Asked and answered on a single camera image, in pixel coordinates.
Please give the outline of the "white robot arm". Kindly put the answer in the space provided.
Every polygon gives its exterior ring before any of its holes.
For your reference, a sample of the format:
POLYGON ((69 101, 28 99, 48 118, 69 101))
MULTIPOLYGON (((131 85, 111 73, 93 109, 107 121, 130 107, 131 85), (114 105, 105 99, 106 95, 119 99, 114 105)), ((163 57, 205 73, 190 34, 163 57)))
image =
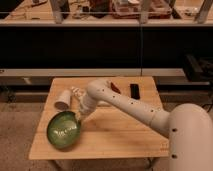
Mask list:
POLYGON ((169 139, 169 171, 213 171, 213 120, 200 106, 185 103, 171 112, 113 91, 106 79, 91 81, 79 112, 88 116, 105 101, 169 139))

